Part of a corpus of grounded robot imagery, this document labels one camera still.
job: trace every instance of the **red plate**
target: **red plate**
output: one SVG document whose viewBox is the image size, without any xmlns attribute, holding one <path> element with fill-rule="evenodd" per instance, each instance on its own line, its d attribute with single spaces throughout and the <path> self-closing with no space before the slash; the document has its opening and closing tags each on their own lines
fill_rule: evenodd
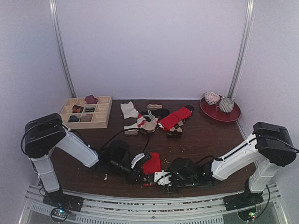
<svg viewBox="0 0 299 224">
<path fill-rule="evenodd" d="M 209 117 L 218 120 L 218 121 L 223 121 L 223 122 L 232 122 L 236 121 L 239 119 L 241 115 L 241 110 L 239 106 L 235 103 L 233 111 L 231 113 L 224 113 L 220 110 L 219 108 L 219 102 L 218 101 L 214 105 L 209 105 L 206 101 L 205 98 L 202 98 L 200 101 L 200 107 L 202 111 Z"/>
</svg>

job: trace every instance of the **white backdrop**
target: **white backdrop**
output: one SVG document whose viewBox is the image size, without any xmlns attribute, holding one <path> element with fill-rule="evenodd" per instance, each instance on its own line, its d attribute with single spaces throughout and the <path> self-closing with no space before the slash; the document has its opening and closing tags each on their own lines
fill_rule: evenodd
<svg viewBox="0 0 299 224">
<path fill-rule="evenodd" d="M 246 0 L 57 0 L 78 97 L 227 94 Z"/>
</svg>

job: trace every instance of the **metal frame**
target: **metal frame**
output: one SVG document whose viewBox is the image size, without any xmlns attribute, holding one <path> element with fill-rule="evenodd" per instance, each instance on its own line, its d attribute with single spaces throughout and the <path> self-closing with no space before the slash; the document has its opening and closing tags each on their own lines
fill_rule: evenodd
<svg viewBox="0 0 299 224">
<path fill-rule="evenodd" d="M 242 73 L 242 67 L 244 64 L 245 52 L 246 52 L 246 49 L 247 49 L 248 43 L 249 43 L 249 36 L 250 36 L 251 27 L 252 27 L 254 5 L 255 5 L 255 0 L 248 0 L 247 11 L 246 11 L 246 15 L 245 15 L 245 22 L 244 22 L 244 29 L 243 29 L 241 45 L 240 45 L 240 51 L 239 51 L 237 63 L 235 66 L 232 83 L 231 83 L 229 91 L 228 91 L 228 98 L 234 99 L 237 89 L 238 89 L 238 84 L 239 84 L 239 81 L 241 78 L 241 73 Z"/>
<path fill-rule="evenodd" d="M 43 204 L 40 188 L 41 186 L 29 186 L 25 196 L 27 203 L 19 224 L 27 224 L 30 211 L 50 214 L 52 207 Z M 269 185 L 269 188 L 271 201 L 276 204 L 279 221 L 281 224 L 287 224 L 276 184 Z M 223 201 L 223 197 L 236 192 L 184 198 L 122 198 L 68 190 L 64 190 L 64 193 L 84 198 L 81 212 L 72 212 L 68 218 L 68 221 L 78 224 L 197 224 L 209 223 L 208 220 L 211 224 L 222 224 L 223 215 L 237 212 L 226 211 Z M 268 191 L 264 190 L 262 205 L 266 204 L 268 196 Z"/>
<path fill-rule="evenodd" d="M 50 11 L 51 11 L 51 16 L 52 16 L 52 20 L 53 20 L 53 25 L 54 25 L 54 29 L 55 29 L 55 33 L 56 33 L 56 39 L 57 39 L 57 44 L 58 44 L 61 65 L 64 70 L 64 75 L 66 78 L 66 82 L 67 82 L 69 91 L 71 93 L 71 97 L 77 98 L 77 95 L 76 95 L 75 89 L 74 89 L 74 85 L 71 80 L 69 67 L 67 65 L 67 61 L 66 61 L 66 57 L 65 57 L 64 47 L 63 47 L 63 43 L 62 43 L 62 37 L 61 37 L 61 33 L 60 33 L 59 19 L 58 19 L 58 14 L 57 14 L 57 9 L 56 9 L 56 0 L 49 0 L 49 2 L 50 2 Z"/>
</svg>

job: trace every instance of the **metal pole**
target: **metal pole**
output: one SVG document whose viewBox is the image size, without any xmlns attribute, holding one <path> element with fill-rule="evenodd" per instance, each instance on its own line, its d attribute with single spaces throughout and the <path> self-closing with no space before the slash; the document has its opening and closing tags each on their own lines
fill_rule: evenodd
<svg viewBox="0 0 299 224">
<path fill-rule="evenodd" d="M 59 20 L 58 20 L 57 9 L 56 9 L 56 0 L 50 0 L 50 11 L 51 11 L 52 20 L 53 20 L 53 24 L 54 24 L 54 29 L 55 29 L 55 33 L 56 33 L 56 39 L 57 39 L 57 43 L 58 43 L 60 61 L 61 61 L 61 64 L 62 64 L 62 68 L 64 70 L 64 75 L 65 75 L 65 78 L 66 78 L 66 82 L 67 82 L 69 91 L 71 93 L 71 97 L 76 98 L 77 96 L 76 96 L 76 93 L 75 93 L 73 83 L 71 81 L 71 75 L 70 75 L 69 67 L 67 65 L 65 52 L 64 52 L 64 47 L 63 47 L 63 43 L 62 43 L 62 37 L 61 37 L 61 33 L 60 33 Z"/>
</svg>

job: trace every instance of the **red sock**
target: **red sock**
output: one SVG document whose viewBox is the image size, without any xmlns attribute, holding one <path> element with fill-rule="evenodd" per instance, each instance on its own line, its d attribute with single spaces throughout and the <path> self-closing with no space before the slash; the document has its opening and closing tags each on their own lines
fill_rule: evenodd
<svg viewBox="0 0 299 224">
<path fill-rule="evenodd" d="M 158 121 L 158 125 L 164 130 L 168 131 L 172 127 L 174 127 L 180 120 L 186 119 L 190 117 L 191 111 L 188 110 L 186 107 L 182 107 L 178 111 L 172 112 L 166 118 Z"/>
</svg>

